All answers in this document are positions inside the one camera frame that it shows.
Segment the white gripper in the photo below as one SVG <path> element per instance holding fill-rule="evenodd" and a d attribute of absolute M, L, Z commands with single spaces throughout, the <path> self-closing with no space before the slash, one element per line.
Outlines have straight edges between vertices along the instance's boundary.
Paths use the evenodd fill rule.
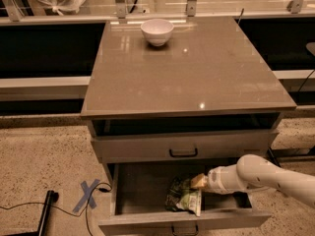
<path fill-rule="evenodd" d="M 236 165 L 219 166 L 211 169 L 208 175 L 199 174 L 191 179 L 192 189 L 205 189 L 210 193 L 227 195 L 235 192 L 245 192 L 247 183 L 238 174 Z"/>

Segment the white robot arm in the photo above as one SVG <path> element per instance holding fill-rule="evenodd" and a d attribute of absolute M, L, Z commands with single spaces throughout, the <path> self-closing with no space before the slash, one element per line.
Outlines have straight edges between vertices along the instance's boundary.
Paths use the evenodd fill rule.
<path fill-rule="evenodd" d="M 195 176 L 190 187 L 220 195 L 272 188 L 315 207 L 314 176 L 280 168 L 254 154 L 241 156 L 233 165 L 219 166 Z"/>

